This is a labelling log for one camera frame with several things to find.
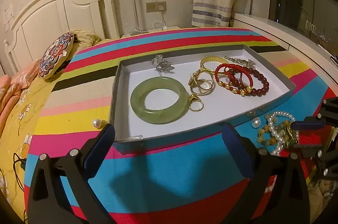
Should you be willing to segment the green jade bangle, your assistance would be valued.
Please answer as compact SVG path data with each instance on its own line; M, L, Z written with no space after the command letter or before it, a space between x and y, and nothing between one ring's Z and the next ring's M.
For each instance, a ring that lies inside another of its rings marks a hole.
M145 106L145 99L154 90L166 89L175 92L178 100L165 109L152 110ZM144 80L138 84L130 98L131 108L141 120L155 125L171 123L179 119L187 111L189 94L176 79L158 76Z

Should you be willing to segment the silver pearl brooch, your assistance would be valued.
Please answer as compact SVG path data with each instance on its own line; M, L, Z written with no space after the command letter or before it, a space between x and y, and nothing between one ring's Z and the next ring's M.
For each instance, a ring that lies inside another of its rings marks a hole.
M151 60L151 65L155 68L159 75L162 75L163 72L169 72L174 69L174 66L164 58L162 54L156 55Z

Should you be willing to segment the gold rings cluster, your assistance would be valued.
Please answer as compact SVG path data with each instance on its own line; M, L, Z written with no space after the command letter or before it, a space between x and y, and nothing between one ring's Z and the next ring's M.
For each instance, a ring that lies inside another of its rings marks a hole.
M210 76L210 79L200 78L205 73ZM188 81L190 92L197 96L205 96L213 92L215 81L213 75L209 71L197 70L193 72Z

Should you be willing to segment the gold bangle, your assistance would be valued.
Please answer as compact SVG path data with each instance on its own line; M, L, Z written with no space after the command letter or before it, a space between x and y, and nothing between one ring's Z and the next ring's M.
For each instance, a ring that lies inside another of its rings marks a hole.
M206 63L218 63L218 64L228 64L229 62L225 58L219 56L207 56L200 61L200 70L204 72L210 72L214 74L214 70L211 70L205 67Z

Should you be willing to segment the loose pearl earring right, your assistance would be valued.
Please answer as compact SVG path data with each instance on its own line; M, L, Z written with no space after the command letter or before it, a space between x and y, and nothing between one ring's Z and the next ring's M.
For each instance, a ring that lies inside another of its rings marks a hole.
M261 127L261 119L259 117L255 117L251 121L251 125L254 129Z

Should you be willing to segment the loose pearl earring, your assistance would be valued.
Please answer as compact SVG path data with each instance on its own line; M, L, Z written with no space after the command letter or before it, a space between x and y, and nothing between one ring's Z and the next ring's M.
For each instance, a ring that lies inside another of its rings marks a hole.
M96 129L103 129L104 126L107 124L107 121L104 119L94 119L92 121L93 127Z
M261 119L259 117L255 117L251 121L251 125L254 129L261 127Z

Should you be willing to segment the yellow floral bedspread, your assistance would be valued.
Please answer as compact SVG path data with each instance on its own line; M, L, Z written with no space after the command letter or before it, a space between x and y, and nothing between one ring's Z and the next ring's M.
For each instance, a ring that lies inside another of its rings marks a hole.
M94 119L109 120L111 90L125 56L193 49L195 43L152 43L122 49L104 39L79 51L68 66L49 79L36 76L21 92L1 134L1 192L21 220L27 218L31 179L38 157L66 155L99 130Z

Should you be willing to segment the white window sill ledge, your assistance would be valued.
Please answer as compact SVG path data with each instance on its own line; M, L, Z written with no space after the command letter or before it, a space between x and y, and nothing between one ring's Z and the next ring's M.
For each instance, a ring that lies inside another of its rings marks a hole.
M232 17L232 26L255 31L274 40L280 46L288 45L309 58L337 83L337 60L320 45L300 33L270 19L248 14L235 13Z

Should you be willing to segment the loose pearl earring left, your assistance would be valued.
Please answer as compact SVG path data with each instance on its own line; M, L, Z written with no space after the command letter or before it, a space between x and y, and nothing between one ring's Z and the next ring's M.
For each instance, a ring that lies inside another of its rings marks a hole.
M94 119L92 121L93 127L96 129L103 129L104 126L107 124L107 121L104 119Z

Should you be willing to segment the grey shallow cardboard tray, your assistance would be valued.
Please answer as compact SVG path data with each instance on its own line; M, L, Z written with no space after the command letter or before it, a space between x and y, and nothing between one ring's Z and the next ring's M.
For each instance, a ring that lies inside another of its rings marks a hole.
M240 125L287 101L295 90L294 83L268 60L245 45L205 47L162 53L172 64L162 76L174 78L188 89L190 75L208 56L231 56L252 60L255 68L269 83L269 91L261 97L242 97L216 86L202 96L204 108L198 113L188 110L180 119L165 125L147 123L136 116L130 98L135 87L146 79L159 76L151 60L155 53L122 60L113 83L110 123L115 129L114 148L121 154L154 150L186 143L220 131L225 123Z

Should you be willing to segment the round patterned cushion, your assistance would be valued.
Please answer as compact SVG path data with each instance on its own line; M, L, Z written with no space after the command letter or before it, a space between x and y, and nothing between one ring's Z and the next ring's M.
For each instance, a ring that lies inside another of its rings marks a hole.
M75 35L67 32L58 37L44 52L38 69L40 78L49 79L69 56Z

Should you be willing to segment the tan blanket at headboard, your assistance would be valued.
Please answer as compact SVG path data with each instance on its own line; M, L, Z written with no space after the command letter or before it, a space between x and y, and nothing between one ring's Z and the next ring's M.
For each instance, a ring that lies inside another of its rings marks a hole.
M73 41L73 51L75 52L79 52L89 47L92 47L98 44L98 42L102 41L102 38L90 31L73 30L72 33L75 36Z

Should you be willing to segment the white wooden headboard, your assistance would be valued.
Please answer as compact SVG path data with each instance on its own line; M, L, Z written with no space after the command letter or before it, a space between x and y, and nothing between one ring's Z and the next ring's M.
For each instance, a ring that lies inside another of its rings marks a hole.
M4 52L16 73L39 58L63 33L86 30L101 39L118 39L120 32L114 0L32 0L10 19L13 38Z

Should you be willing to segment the wall socket plate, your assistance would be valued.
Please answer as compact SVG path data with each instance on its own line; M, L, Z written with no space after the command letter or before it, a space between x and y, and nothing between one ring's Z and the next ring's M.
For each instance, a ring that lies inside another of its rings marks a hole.
M166 12L167 4L165 1L156 1L146 3L146 13L152 12Z

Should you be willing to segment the paper notes on wall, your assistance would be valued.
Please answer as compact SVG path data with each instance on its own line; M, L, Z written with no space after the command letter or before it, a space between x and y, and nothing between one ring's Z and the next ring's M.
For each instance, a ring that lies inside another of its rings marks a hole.
M7 33L14 24L14 7L13 3L9 4L7 8L4 10L3 13L3 22L4 22L4 29Z

